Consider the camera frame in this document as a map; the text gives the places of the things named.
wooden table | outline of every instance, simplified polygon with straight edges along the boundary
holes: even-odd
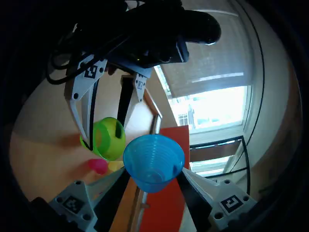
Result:
[[[123,74],[118,70],[113,76],[105,74],[101,78],[94,121],[109,116],[117,117],[120,78]],[[74,180],[81,179],[90,183],[102,178],[87,166],[89,159],[98,157],[81,146],[63,91],[64,85],[50,85],[44,80],[27,99],[14,125],[10,162],[29,201],[40,196],[49,202]],[[145,91],[144,100],[136,105],[125,128],[126,143],[149,134],[157,114],[160,115],[155,103],[148,91]],[[130,190],[125,191],[123,199],[133,202],[136,185],[132,179],[128,186]],[[122,211],[132,209],[132,205],[122,205],[119,206]]]

plastic cup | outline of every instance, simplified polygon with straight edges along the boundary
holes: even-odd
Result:
[[[179,175],[185,155],[178,143],[170,138],[144,135],[127,145],[123,162],[141,190],[156,193]]]
[[[118,159],[126,147],[122,124],[115,118],[104,118],[93,124],[93,153],[105,160]]]

black cable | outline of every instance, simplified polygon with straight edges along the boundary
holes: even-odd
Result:
[[[243,9],[243,11],[246,13],[253,29],[254,29],[254,32],[256,34],[256,38],[258,39],[258,45],[259,45],[259,48],[260,48],[260,53],[261,53],[261,59],[262,59],[262,69],[263,69],[263,86],[262,86],[262,96],[261,96],[261,102],[260,102],[260,107],[259,107],[259,110],[258,110],[258,115],[257,115],[257,118],[256,118],[256,121],[255,121],[255,124],[254,124],[254,127],[252,129],[252,132],[251,132],[251,135],[248,139],[248,142],[246,143],[246,145],[248,146],[250,140],[251,140],[251,137],[254,133],[254,130],[255,130],[255,127],[258,123],[258,118],[260,116],[260,113],[261,113],[261,108],[262,108],[262,103],[263,103],[263,96],[264,96],[264,86],[265,86],[265,63],[264,63],[264,53],[263,53],[263,50],[262,50],[262,44],[261,44],[261,40],[260,40],[260,37],[258,36],[258,31],[255,27],[255,25],[253,24],[253,21],[251,19],[251,17],[249,16],[249,14],[247,13],[247,11],[245,10],[245,8],[239,3],[238,0],[236,0],[236,2],[240,5],[240,7]],[[231,171],[233,170],[233,168],[236,166],[236,164],[238,163],[238,161],[240,160],[241,156],[243,155],[244,151],[241,153],[241,155],[238,157],[238,160],[236,161],[236,163],[234,164],[234,166],[231,168]]]
[[[95,99],[97,96],[97,90],[98,90],[98,84],[99,84],[98,79],[94,85],[93,85],[93,92],[92,92],[92,98],[91,98],[91,106],[90,106],[90,135],[89,135],[89,142],[90,142],[90,151],[93,151],[93,118],[94,118],[94,108],[95,108]]]
[[[112,48],[106,49],[106,48],[101,48],[100,50],[98,50],[95,54],[94,54],[94,58],[92,60],[90,60],[89,62],[87,62],[83,67],[79,68],[78,70],[76,70],[75,72],[71,73],[70,75],[60,79],[60,80],[53,80],[50,75],[49,75],[49,71],[48,71],[48,67],[46,67],[46,79],[47,81],[52,84],[52,85],[61,85],[71,79],[73,79],[74,77],[76,77],[77,75],[83,73],[84,71],[86,71],[89,67],[91,67],[92,65],[94,65],[95,63],[97,63],[100,59],[103,59],[105,56],[107,56],[110,52],[112,52],[113,50],[115,50],[117,47],[119,47],[121,44],[123,44],[125,41],[127,41],[129,39],[129,36],[126,36],[125,38],[122,38],[121,41],[117,42],[116,45],[112,46]]]

window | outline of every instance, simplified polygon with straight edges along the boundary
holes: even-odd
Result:
[[[179,125],[189,125],[190,134],[193,134],[242,125],[246,100],[247,87],[241,86],[168,101]]]
[[[189,164],[192,172],[203,177],[213,176],[223,173],[230,157],[232,157],[232,155],[212,160],[190,162]]]
[[[178,122],[180,126],[188,125],[188,115],[187,114],[178,115]]]

white wall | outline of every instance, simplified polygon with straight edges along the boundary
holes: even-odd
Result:
[[[281,41],[259,13],[246,3],[243,3],[243,6],[256,26],[265,61],[265,87],[261,111],[247,146],[250,167],[253,170],[251,180],[256,179],[251,183],[257,185],[257,182],[262,183],[259,177],[268,172],[271,166],[268,163],[270,158],[276,154],[293,125],[292,121],[299,104],[299,96],[294,71]],[[257,109],[257,105],[254,105],[250,117],[256,114]],[[246,142],[251,135],[254,121],[250,120],[246,126],[244,132]],[[244,167],[244,164],[245,159],[242,156],[233,171]],[[243,176],[244,174],[240,173],[234,174],[236,180],[240,180]]]
[[[151,73],[151,78],[147,80],[146,88],[148,89],[150,95],[152,96],[160,113],[163,116],[161,128],[177,126],[176,119],[167,100],[165,91],[161,85],[159,77],[154,70]]]

